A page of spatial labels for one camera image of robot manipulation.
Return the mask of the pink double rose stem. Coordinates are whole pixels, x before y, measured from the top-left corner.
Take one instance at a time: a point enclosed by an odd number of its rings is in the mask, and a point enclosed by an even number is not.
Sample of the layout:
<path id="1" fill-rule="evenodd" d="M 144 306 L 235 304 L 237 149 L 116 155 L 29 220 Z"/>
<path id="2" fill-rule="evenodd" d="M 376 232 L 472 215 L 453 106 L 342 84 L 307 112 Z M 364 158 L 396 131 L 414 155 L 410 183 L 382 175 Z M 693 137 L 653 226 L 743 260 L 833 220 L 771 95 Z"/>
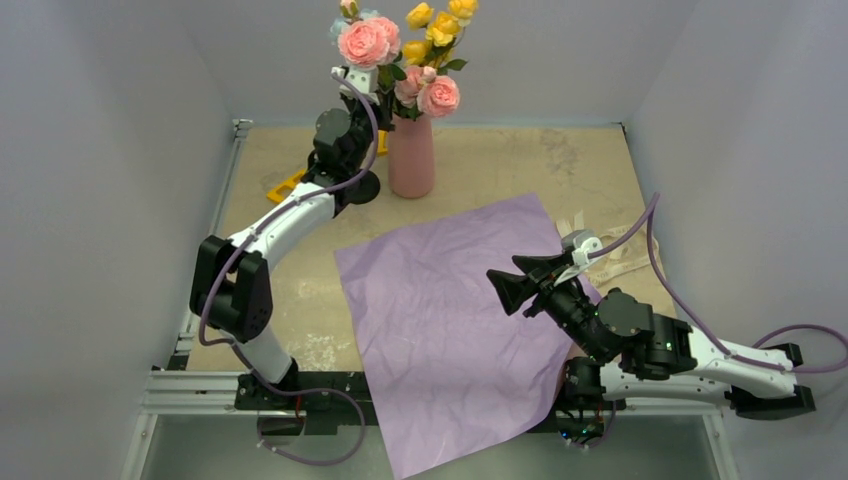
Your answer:
<path id="1" fill-rule="evenodd" d="M 363 9 L 357 1 L 340 1 L 339 10 L 340 17 L 352 18 Z M 352 23 L 338 37 L 336 46 L 344 66 L 379 71 L 379 100 L 382 94 L 389 92 L 395 81 L 406 78 L 399 65 L 402 59 L 399 27 L 382 15 Z"/>

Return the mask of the pink and purple wrapping paper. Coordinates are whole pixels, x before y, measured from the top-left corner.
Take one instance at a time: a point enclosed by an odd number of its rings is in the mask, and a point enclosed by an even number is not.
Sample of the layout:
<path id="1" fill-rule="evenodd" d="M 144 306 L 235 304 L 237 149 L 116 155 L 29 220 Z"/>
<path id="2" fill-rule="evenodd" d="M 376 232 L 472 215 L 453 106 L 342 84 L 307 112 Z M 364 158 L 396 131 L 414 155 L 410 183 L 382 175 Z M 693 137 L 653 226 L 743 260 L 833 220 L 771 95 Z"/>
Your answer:
<path id="1" fill-rule="evenodd" d="M 406 479 L 508 441 L 549 414 L 568 336 L 503 311 L 487 278 L 560 250 L 525 194 L 335 254 L 392 473 Z"/>

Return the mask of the cream printed ribbon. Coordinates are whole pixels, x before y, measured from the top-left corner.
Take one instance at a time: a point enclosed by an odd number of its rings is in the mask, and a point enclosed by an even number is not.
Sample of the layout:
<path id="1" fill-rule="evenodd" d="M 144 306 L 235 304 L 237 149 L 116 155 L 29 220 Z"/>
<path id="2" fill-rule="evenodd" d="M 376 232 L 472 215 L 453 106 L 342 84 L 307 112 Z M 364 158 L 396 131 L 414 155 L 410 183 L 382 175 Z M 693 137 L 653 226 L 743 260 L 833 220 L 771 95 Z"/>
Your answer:
<path id="1" fill-rule="evenodd" d="M 583 212 L 579 211 L 572 220 L 559 219 L 555 222 L 555 226 L 561 239 L 575 230 L 586 229 Z M 599 235 L 593 231 L 600 238 L 603 247 L 607 246 L 606 241 L 614 243 L 623 240 L 623 243 L 610 253 L 597 258 L 598 261 L 594 265 L 576 278 L 585 279 L 597 287 L 617 276 L 650 266 L 651 254 L 656 260 L 659 259 L 659 243 L 651 237 L 651 247 L 648 247 L 648 234 L 645 227 L 641 227 L 630 236 L 627 235 L 627 231 L 627 226 L 613 227 L 602 231 Z"/>

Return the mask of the yellow rose stem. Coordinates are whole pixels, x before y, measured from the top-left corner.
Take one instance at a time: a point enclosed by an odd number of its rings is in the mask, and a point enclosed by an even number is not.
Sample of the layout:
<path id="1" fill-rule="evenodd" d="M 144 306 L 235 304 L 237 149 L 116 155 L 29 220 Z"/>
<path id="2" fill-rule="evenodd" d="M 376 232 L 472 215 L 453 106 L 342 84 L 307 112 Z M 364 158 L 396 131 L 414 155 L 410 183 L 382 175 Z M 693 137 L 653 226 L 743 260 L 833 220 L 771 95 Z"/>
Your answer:
<path id="1" fill-rule="evenodd" d="M 421 40 L 406 42 L 402 59 L 406 66 L 432 67 L 438 74 L 462 71 L 468 61 L 455 56 L 479 10 L 478 0 L 450 0 L 444 11 L 436 12 L 427 2 L 420 2 L 405 16 L 411 31 L 421 31 Z"/>

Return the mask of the pink single rose stem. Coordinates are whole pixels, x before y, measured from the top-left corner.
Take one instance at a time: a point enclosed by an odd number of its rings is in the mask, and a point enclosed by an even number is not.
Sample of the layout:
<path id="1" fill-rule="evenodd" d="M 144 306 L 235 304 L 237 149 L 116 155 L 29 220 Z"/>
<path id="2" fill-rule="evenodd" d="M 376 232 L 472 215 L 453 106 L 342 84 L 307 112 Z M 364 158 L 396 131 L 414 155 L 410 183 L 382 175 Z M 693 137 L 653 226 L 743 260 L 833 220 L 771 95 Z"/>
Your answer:
<path id="1" fill-rule="evenodd" d="M 439 75 L 430 66 L 412 65 L 404 71 L 406 78 L 395 83 L 395 114 L 417 120 L 421 116 L 443 118 L 453 114 L 461 102 L 457 83 L 447 75 Z"/>

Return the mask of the blue flower stem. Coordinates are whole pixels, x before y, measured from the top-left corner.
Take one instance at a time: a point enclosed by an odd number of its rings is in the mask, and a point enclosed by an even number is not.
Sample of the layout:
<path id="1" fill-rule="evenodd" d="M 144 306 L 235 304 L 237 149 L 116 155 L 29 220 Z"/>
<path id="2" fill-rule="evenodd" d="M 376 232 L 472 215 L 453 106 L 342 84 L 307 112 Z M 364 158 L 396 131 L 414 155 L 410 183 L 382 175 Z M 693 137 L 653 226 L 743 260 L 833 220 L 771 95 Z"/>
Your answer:
<path id="1" fill-rule="evenodd" d="M 359 13 L 352 18 L 347 17 L 338 17 L 332 23 L 329 31 L 328 37 L 333 45 L 337 44 L 338 37 L 355 21 L 366 20 L 374 17 L 378 17 L 380 13 L 374 9 L 363 9 L 360 10 Z"/>

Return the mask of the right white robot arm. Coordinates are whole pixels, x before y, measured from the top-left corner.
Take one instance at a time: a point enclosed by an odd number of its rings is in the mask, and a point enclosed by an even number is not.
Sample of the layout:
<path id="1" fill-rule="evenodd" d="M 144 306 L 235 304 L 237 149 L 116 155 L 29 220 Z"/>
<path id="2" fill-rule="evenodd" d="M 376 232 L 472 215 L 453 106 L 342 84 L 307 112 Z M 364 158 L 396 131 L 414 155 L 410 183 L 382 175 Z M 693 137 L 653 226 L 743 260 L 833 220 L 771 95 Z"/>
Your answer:
<path id="1" fill-rule="evenodd" d="M 581 350 L 564 363 L 560 410 L 624 409 L 629 398 L 666 398 L 727 406 L 749 420 L 784 420 L 815 411 L 799 384 L 800 348 L 781 344 L 747 364 L 706 334 L 654 311 L 618 288 L 593 301 L 577 279 L 559 281 L 564 256 L 513 259 L 518 273 L 490 270 L 506 314 L 546 314 Z"/>

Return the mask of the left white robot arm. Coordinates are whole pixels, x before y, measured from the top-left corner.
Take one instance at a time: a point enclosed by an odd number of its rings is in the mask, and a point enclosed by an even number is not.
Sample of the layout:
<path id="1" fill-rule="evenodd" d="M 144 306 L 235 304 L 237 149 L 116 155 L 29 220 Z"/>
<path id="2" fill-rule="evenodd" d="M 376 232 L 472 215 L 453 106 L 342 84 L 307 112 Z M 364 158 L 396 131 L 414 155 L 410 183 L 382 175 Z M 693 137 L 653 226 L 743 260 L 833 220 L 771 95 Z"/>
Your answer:
<path id="1" fill-rule="evenodd" d="M 297 363 L 269 325 L 271 273 L 315 229 L 380 192 L 370 170 L 380 108 L 368 94 L 354 93 L 343 102 L 344 108 L 327 110 L 317 119 L 307 169 L 285 200 L 228 238 L 208 236 L 196 258 L 190 311 L 262 378 L 259 395 L 275 409 L 292 405 L 299 386 Z"/>

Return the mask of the yellow block behind vase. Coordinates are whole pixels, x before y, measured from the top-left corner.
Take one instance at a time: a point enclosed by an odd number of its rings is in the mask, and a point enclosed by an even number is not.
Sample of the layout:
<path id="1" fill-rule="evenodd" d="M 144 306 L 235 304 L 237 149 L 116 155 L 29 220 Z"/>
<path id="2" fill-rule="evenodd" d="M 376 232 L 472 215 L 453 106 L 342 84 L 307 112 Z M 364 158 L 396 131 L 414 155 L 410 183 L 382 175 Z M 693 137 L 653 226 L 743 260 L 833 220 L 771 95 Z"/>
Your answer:
<path id="1" fill-rule="evenodd" d="M 388 154 L 388 132 L 384 130 L 378 131 L 377 137 L 377 149 L 376 153 L 378 157 L 385 156 Z"/>

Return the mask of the pink tall vase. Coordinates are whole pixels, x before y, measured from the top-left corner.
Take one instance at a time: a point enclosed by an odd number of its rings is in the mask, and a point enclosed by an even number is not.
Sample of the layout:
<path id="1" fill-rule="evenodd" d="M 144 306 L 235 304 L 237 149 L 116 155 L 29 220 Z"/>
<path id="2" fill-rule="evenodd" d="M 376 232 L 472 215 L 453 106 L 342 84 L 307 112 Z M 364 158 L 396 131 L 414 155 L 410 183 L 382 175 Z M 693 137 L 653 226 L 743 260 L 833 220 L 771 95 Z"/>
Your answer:
<path id="1" fill-rule="evenodd" d="M 388 181 L 402 198 L 426 196 L 435 185 L 435 158 L 431 119 L 396 117 L 388 133 Z"/>

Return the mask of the black stand purple microphone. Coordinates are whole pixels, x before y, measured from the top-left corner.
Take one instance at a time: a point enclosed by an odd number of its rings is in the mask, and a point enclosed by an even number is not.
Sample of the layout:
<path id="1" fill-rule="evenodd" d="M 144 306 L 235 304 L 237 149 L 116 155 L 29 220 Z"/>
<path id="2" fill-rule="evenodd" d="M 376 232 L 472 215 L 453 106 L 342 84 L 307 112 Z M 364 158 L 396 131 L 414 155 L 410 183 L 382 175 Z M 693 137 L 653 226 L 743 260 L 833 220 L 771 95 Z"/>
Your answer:
<path id="1" fill-rule="evenodd" d="M 373 201 L 380 193 L 381 183 L 378 176 L 370 170 L 362 170 L 362 177 L 341 191 L 338 195 L 342 207 L 364 205 Z"/>

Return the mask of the yellow triangular block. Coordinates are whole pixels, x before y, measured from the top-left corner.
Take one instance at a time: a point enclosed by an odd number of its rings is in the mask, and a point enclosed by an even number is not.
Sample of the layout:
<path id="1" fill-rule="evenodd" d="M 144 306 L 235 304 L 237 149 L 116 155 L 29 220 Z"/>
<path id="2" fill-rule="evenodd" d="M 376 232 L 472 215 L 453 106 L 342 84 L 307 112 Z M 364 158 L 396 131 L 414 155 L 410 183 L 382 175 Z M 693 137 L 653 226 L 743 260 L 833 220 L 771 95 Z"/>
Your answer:
<path id="1" fill-rule="evenodd" d="M 280 204 L 301 182 L 306 170 L 301 169 L 291 177 L 282 181 L 266 193 L 266 198 L 274 204 Z"/>

